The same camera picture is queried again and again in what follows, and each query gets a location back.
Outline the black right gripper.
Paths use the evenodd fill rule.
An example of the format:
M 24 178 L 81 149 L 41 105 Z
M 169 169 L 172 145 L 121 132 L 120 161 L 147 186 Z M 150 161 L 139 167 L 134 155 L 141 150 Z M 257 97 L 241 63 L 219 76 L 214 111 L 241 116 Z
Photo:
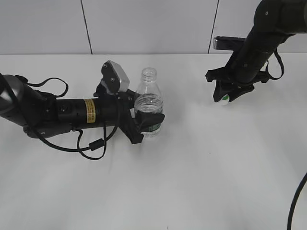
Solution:
M 252 92 L 254 85 L 257 82 L 266 83 L 270 77 L 264 71 L 259 71 L 253 80 L 243 83 L 236 80 L 230 73 L 226 71 L 226 67 L 208 70 L 205 74 L 207 82 L 216 81 L 213 100 L 215 103 L 221 101 L 225 96 L 228 96 L 229 102 L 233 102 L 238 97 Z

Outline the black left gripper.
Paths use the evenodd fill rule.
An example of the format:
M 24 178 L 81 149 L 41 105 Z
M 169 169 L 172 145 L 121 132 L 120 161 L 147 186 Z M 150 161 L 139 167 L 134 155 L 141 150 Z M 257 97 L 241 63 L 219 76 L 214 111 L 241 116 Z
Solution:
M 131 89 L 110 95 L 101 82 L 98 84 L 94 93 L 94 97 L 98 98 L 96 117 L 101 118 L 106 126 L 114 127 L 107 140 L 120 129 L 132 144 L 140 144 L 144 138 L 141 132 L 153 132 L 161 126 L 165 118 L 163 113 L 137 112 L 135 118 L 132 117 L 130 110 L 140 95 Z

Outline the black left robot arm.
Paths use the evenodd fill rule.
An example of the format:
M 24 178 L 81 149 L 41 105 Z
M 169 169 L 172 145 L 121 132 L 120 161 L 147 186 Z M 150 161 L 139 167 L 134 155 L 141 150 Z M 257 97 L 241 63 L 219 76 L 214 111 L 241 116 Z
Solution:
M 143 132 L 159 125 L 165 115 L 138 112 L 131 115 L 135 93 L 130 89 L 112 94 L 104 82 L 98 84 L 93 98 L 64 99 L 63 95 L 34 90 L 28 80 L 19 75 L 2 75 L 18 103 L 14 103 L 7 88 L 0 86 L 0 116 L 24 130 L 31 138 L 35 132 L 44 138 L 98 127 L 117 127 L 133 144 L 141 143 Z

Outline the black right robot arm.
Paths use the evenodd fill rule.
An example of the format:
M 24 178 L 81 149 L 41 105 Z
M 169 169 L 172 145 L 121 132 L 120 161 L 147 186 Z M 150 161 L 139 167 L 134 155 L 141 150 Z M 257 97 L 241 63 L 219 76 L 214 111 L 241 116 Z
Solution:
M 284 74 L 284 64 L 277 51 L 280 44 L 296 34 L 307 32 L 305 0 L 263 0 L 256 8 L 253 27 L 246 38 L 217 36 L 216 50 L 232 51 L 225 66 L 207 71 L 207 82 L 215 82 L 214 102 L 230 103 L 252 92 L 258 82 L 275 81 L 268 71 L 274 55 Z

